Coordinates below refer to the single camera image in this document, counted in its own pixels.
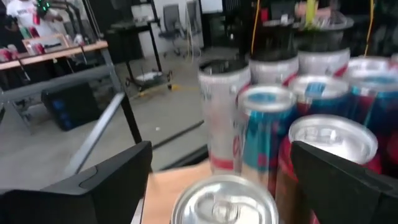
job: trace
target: wooden tabletop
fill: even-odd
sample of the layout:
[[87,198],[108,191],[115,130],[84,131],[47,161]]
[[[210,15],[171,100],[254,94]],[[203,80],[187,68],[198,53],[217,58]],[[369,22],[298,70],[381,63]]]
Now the wooden tabletop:
[[[107,41],[101,40],[97,41],[94,44],[89,44],[83,46],[83,49],[85,52],[93,51],[93,50],[98,50],[98,49],[104,49],[108,47]],[[56,51],[52,53],[47,53],[43,55],[38,55],[38,56],[33,56],[33,57],[27,57],[27,58],[22,58],[21,62],[23,65],[28,65],[32,63],[37,63],[37,62],[43,62],[46,60],[52,60],[55,58],[60,58],[60,57],[66,57],[74,54],[81,53],[81,48],[75,47],[75,48],[69,48],[61,51]],[[4,62],[0,63],[0,70],[8,69],[8,68],[14,68],[18,67],[19,62],[17,60],[13,60],[10,62]]]
[[148,178],[142,224],[169,224],[174,204],[189,186],[211,175],[209,162],[151,174]]

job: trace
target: concrete floor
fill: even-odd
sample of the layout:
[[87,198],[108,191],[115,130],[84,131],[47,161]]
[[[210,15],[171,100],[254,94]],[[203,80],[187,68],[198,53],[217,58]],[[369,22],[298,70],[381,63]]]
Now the concrete floor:
[[[131,100],[131,105],[144,140],[153,144],[202,120],[197,83],[198,61],[209,58],[232,57],[232,49],[211,49],[194,62],[170,54],[162,59],[164,71],[172,70],[175,83],[185,87],[179,91],[166,88],[143,98]],[[155,68],[154,58],[131,62],[135,75],[141,70]],[[125,66],[116,67],[124,82]],[[134,87],[126,89],[136,94]],[[63,179],[63,170],[71,156],[79,149],[95,122],[69,132],[61,131],[43,107],[34,118],[44,121],[26,131],[13,114],[7,113],[0,125],[0,188],[41,189]],[[159,170],[206,144],[206,132],[200,127],[183,137],[154,151],[152,167]],[[103,137],[84,166],[89,168],[131,147],[134,141],[129,132],[123,111],[114,116]]]

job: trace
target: blue can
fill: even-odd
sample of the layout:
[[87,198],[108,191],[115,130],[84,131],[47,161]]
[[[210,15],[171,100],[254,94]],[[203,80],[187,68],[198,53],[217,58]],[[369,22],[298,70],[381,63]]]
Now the blue can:
[[313,114],[348,116],[349,84],[340,78],[305,75],[292,80],[289,89],[297,95],[299,116]]
[[275,194],[279,147],[297,117],[296,96],[280,85],[248,88],[238,99],[242,176]]
[[344,79],[354,96],[349,118],[371,130],[379,150],[385,150],[389,136],[398,129],[398,73],[362,70],[347,73]]

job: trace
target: white shirt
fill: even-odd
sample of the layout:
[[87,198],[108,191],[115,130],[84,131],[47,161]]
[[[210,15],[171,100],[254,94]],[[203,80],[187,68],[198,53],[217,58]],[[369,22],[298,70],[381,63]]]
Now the white shirt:
[[[36,0],[28,0],[28,1],[20,1],[20,0],[13,0],[7,5],[7,15],[13,16],[18,19],[18,23],[22,27],[35,27],[37,33],[41,37],[45,37],[48,35],[54,35],[58,33],[58,31],[53,28],[49,21],[45,21],[40,19],[40,24],[36,25],[33,23],[33,16],[36,14]],[[58,15],[58,13],[53,10],[49,9],[49,12],[53,15]],[[43,45],[53,45],[59,44],[60,41],[57,39],[46,39],[41,40],[41,44]]]

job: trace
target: yellow wire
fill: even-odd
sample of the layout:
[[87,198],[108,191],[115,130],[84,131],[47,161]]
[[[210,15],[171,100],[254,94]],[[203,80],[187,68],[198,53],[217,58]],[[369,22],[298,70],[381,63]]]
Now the yellow wire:
[[372,25],[373,25],[373,11],[374,11],[374,0],[370,0],[371,2],[371,15],[370,15],[370,22],[369,22],[369,30],[368,30],[368,36],[366,37],[366,48],[365,48],[365,54],[364,56],[366,56],[368,54],[368,48],[369,48],[369,39],[371,36],[371,32],[372,32]]
[[251,54],[253,54],[254,50],[254,40],[256,39],[256,29],[257,29],[257,20],[259,18],[259,12],[260,12],[260,0],[257,0],[256,20],[254,21],[253,37],[251,40],[251,51],[250,51]]

